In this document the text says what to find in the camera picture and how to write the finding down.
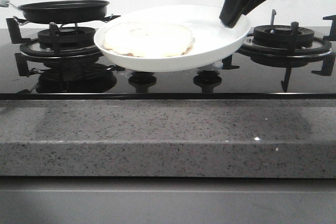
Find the white round plate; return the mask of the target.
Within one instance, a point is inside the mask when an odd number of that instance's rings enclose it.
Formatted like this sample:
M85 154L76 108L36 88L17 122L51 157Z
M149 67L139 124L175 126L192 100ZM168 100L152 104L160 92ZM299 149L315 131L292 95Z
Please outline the white round plate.
M244 42L250 23L241 16L233 28L219 19L219 7L171 5L116 18L94 35L113 64L135 71L171 72L213 64Z

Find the white fried egg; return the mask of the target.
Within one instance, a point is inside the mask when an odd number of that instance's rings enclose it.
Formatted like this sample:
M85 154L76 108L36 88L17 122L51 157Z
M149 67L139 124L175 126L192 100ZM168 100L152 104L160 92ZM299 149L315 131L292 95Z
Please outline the white fried egg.
M165 58L188 53L194 41L192 32L181 25L126 22L107 30L103 47L119 55Z

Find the black frying pan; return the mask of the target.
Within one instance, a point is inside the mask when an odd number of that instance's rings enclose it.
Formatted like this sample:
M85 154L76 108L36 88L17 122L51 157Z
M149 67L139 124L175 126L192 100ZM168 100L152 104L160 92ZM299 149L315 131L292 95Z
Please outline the black frying pan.
M108 5L101 0L70 0L24 4L17 9L29 20L81 21L106 17Z

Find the black right gas burner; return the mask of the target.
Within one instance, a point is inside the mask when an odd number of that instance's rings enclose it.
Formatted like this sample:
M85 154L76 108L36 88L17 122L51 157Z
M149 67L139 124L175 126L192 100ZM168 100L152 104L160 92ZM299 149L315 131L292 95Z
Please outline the black right gas burner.
M292 41L293 28L288 25L262 25L253 30L253 43L274 48L287 48ZM312 29L298 27L296 48L311 47L314 39Z

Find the black gas burner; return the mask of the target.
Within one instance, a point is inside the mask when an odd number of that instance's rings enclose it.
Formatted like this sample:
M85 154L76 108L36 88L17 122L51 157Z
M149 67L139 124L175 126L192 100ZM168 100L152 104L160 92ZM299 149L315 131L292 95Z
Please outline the black gas burner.
M262 25L253 30L253 43L274 48L287 48L292 41L293 28L288 25ZM296 48L311 47L314 39L312 29L298 27Z
M57 45L62 49L77 49L89 47L94 44L93 37L96 33L90 27L66 27L56 31ZM37 33L40 48L53 49L52 37L49 29L41 30Z

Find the black right pan support grate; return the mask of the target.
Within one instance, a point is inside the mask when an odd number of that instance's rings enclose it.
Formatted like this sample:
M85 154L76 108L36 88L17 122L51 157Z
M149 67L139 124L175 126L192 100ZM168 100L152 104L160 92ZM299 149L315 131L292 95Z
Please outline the black right pan support grate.
M308 27L314 31L311 47L296 48L298 22L287 48L253 43L253 30L243 46L224 60L220 71L221 93L335 93L335 16L324 17L328 27Z

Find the black pan support grate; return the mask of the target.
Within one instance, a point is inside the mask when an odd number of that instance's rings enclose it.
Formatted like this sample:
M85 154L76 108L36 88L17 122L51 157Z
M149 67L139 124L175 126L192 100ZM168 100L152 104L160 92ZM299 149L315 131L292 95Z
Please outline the black pan support grate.
M328 27L308 27L314 31L311 47L296 48L298 22L287 48L253 43L253 30L243 46L224 60L220 71L221 93L335 93L335 16L324 17Z
M38 39L23 38L13 18L7 18L7 27L12 44L19 44L20 52L15 54L18 73L20 76L29 76L28 62L38 62L44 66L58 69L60 71L68 68L76 68L95 63L102 52L93 44L89 47L77 49L62 49L57 45L56 31L65 28L55 23L49 23L49 30L52 37L53 49L40 48Z

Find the silver right stove knob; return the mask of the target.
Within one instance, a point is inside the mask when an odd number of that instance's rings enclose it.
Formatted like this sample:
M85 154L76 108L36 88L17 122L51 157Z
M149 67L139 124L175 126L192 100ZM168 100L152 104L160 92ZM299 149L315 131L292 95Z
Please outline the silver right stove knob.
M218 69L222 69L223 67L223 63L221 61L217 61L215 63L212 63L210 65L207 66L207 70L208 71L216 71Z

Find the black left gas burner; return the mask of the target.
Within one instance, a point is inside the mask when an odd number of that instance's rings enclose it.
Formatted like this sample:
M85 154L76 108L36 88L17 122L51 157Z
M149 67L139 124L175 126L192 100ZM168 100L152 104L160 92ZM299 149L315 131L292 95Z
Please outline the black left gas burner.
M94 44L93 37L96 33L90 27L66 27L56 31L57 45L62 49L77 49L89 47ZM40 48L53 49L52 37L49 29L41 30L37 33Z

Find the black glass gas cooktop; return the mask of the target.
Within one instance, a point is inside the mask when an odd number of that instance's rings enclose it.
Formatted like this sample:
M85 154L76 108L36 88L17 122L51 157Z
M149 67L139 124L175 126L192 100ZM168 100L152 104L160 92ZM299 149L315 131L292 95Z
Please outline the black glass gas cooktop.
M3 100L242 100L334 99L335 54L318 60L267 62L233 54L215 71L140 73L121 70L105 57L58 70L28 61L1 30Z

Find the black left pan support grate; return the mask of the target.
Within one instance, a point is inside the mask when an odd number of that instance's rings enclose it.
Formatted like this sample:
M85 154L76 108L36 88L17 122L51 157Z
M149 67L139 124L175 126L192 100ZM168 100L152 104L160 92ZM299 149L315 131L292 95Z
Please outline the black left pan support grate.
M77 49L62 49L57 45L56 31L65 28L55 23L49 23L49 30L52 37L53 49L40 48L38 39L23 38L13 18L7 18L7 27L12 44L19 44L20 52L15 54L18 73L20 76L29 76L28 62L38 62L44 66L58 69L60 71L68 68L76 68L95 63L102 52L93 44L89 47Z

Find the grey cabinet drawer front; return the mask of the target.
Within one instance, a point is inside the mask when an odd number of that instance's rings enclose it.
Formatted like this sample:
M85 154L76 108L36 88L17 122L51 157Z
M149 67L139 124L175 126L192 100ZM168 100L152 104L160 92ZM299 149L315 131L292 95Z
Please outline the grey cabinet drawer front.
M3 177L1 223L335 223L335 180Z

